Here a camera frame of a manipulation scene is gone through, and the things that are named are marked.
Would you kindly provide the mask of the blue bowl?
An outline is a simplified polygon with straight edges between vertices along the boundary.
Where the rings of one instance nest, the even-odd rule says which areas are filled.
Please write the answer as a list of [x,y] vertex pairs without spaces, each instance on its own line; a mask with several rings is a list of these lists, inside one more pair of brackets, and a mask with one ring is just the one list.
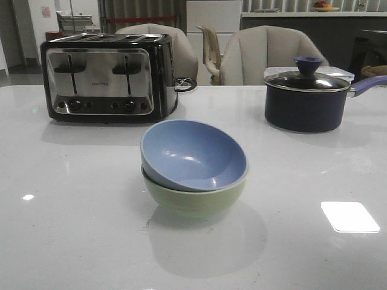
[[228,134],[192,120],[167,120],[151,126],[140,142],[146,174],[157,184],[184,192],[226,188],[248,168],[241,146]]

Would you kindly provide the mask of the green bowl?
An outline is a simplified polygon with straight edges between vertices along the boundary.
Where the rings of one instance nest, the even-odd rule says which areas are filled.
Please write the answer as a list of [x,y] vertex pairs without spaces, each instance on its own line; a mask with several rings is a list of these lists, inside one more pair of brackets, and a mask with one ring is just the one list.
[[165,210],[187,218],[206,218],[228,210],[241,196],[248,174],[229,187],[209,192],[183,192],[163,187],[141,171],[148,192]]

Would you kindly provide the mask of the left beige upholstered chair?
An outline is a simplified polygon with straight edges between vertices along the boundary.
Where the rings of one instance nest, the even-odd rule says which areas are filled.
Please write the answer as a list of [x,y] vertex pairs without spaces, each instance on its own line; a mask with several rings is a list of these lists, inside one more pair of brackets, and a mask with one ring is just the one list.
[[197,80],[198,58],[184,32],[175,27],[159,24],[140,24],[124,27],[117,34],[168,34],[172,38],[174,77]]

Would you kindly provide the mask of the beige upholstered chair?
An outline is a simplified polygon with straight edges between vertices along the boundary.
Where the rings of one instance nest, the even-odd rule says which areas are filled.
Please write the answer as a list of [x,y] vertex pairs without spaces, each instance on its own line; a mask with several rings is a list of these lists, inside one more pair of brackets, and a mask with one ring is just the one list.
[[312,40],[291,28],[263,25],[240,30],[229,39],[220,66],[222,85],[263,85],[268,67],[295,66],[299,56],[329,62]]
[[172,38],[174,77],[197,80],[198,58],[184,32],[175,27],[159,24],[140,24],[124,27],[117,34],[168,34]]

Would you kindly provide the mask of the cream plastic chair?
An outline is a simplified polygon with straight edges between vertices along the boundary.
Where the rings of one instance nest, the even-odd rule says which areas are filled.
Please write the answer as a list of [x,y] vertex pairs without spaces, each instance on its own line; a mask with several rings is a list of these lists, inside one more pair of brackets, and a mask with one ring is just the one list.
[[212,27],[198,25],[197,28],[203,33],[203,64],[210,72],[210,83],[221,85],[220,66],[222,57],[218,37]]

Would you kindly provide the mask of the right beige upholstered chair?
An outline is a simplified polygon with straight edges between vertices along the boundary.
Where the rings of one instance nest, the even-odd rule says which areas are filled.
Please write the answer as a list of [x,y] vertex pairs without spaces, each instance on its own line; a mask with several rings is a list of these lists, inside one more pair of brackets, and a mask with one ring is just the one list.
[[299,56],[329,62],[312,40],[291,28],[263,25],[240,30],[229,39],[220,66],[222,85],[263,85],[268,67],[295,66]]

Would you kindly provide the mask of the dark blue saucepan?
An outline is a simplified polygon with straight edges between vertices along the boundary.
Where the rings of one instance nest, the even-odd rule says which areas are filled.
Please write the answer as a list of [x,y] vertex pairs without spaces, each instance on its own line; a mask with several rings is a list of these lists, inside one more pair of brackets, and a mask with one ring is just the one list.
[[265,118],[271,124],[296,132],[326,132],[340,126],[347,97],[386,85],[386,76],[361,80],[339,92],[299,92],[267,85]]

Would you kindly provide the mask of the black chrome toaster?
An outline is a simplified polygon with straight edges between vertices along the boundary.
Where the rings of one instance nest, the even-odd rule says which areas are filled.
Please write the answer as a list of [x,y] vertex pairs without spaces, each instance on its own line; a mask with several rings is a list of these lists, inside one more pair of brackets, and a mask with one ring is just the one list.
[[76,34],[43,42],[41,61],[57,121],[152,123],[178,104],[167,34]]

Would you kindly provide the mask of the glass lid blue knob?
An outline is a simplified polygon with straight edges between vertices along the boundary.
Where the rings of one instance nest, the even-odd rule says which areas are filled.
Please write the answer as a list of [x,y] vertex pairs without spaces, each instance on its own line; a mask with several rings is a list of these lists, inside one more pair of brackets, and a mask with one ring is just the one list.
[[320,57],[299,56],[294,62],[297,71],[286,71],[264,78],[273,88],[299,92],[339,92],[350,87],[346,80],[316,72],[324,62]]

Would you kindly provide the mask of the white cabinet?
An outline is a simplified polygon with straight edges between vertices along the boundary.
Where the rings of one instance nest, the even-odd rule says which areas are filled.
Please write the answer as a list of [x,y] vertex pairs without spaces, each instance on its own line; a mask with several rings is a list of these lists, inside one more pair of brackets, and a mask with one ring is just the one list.
[[187,1],[186,34],[199,59],[198,81],[220,85],[226,44],[239,30],[242,1]]

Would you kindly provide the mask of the red box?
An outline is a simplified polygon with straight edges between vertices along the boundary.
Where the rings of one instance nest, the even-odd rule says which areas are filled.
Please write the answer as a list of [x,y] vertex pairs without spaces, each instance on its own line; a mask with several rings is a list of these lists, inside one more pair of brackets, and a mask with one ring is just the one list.
[[60,39],[62,37],[63,37],[62,31],[47,31],[47,32],[45,32],[45,40],[46,41]]

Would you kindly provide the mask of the dark grey counter unit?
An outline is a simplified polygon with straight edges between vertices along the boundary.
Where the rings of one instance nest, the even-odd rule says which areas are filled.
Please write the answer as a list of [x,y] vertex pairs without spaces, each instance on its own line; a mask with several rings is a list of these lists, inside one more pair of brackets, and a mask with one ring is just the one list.
[[385,12],[243,12],[240,29],[271,25],[304,32],[332,66],[348,69],[356,38],[368,36],[362,30],[386,30]]

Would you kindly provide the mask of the fruit plate on counter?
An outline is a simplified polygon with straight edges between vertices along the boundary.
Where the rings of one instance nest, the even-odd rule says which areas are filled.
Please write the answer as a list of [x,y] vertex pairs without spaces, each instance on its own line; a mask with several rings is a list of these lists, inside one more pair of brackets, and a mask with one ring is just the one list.
[[312,9],[313,11],[317,11],[317,12],[334,12],[334,11],[339,11],[340,8],[333,7],[327,1],[318,0],[312,5]]

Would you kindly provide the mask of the pink wall poster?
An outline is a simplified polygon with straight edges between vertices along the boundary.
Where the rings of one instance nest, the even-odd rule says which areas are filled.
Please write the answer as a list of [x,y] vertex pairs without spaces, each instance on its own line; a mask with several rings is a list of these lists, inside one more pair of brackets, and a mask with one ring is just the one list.
[[50,18],[51,17],[51,11],[50,11],[50,8],[48,6],[42,6],[41,10],[42,10],[42,17],[43,18]]

